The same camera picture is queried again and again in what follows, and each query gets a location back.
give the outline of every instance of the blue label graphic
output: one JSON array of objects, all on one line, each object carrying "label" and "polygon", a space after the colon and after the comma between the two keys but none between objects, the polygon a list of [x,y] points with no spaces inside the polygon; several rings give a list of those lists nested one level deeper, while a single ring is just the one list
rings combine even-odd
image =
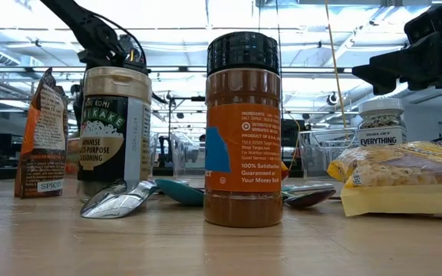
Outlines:
[{"label": "blue label graphic", "polygon": [[206,170],[230,173],[228,145],[217,127],[206,128]]}]

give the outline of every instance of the white ceiling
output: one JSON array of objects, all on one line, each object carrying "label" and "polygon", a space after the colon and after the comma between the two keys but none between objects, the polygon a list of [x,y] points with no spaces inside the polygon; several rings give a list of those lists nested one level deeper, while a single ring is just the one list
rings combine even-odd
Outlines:
[{"label": "white ceiling", "polygon": [[[332,51],[324,5],[297,5],[295,1],[259,0],[77,0],[76,2],[121,24],[135,35],[146,51],[148,66],[205,66],[207,45],[231,31],[260,31],[279,41],[283,67],[331,67]],[[377,0],[330,0],[346,5],[331,5],[330,18],[338,67],[367,64],[377,54],[396,51],[407,41],[404,23],[427,10],[428,5],[380,8]],[[427,0],[408,2],[426,3]],[[41,48],[35,46],[39,41]],[[0,51],[21,60],[32,56],[45,67],[83,66],[77,58],[78,44],[72,31],[38,0],[0,0]],[[73,74],[62,78],[78,79]],[[0,74],[0,81],[22,90],[31,83],[17,82],[18,74]],[[204,95],[202,74],[152,74],[153,90],[170,90],[180,97]],[[68,90],[72,81],[61,81]],[[362,80],[340,80],[346,104],[372,93]],[[329,110],[325,97],[337,90],[335,79],[319,74],[284,77],[287,110]],[[413,94],[407,97],[415,99]],[[440,97],[434,102],[442,104]],[[203,103],[183,103],[178,110],[204,108]],[[186,116],[189,122],[203,122],[201,113]]]}]

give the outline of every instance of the yellow pasta bag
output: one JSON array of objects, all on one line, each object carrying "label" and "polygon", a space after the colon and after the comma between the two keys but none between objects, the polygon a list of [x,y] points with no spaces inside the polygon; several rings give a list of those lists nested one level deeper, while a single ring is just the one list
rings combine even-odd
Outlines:
[{"label": "yellow pasta bag", "polygon": [[346,215],[442,214],[442,142],[347,149],[328,174],[345,183]]}]

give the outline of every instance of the silver spoon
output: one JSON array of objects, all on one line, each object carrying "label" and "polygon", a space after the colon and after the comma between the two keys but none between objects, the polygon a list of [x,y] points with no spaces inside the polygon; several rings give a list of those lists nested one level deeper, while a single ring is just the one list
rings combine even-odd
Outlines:
[{"label": "silver spoon", "polygon": [[121,218],[139,207],[157,189],[157,185],[150,181],[133,185],[117,181],[86,202],[81,208],[81,216],[87,219]]}]

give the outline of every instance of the table surface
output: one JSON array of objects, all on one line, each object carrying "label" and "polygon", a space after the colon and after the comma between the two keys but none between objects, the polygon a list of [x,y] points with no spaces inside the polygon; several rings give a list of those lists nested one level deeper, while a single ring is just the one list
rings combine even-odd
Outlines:
[{"label": "table surface", "polygon": [[225,228],[155,195],[129,217],[96,220],[79,216],[73,180],[56,198],[12,189],[0,181],[0,275],[442,275],[439,218],[345,218],[327,201],[285,207],[277,226]]}]

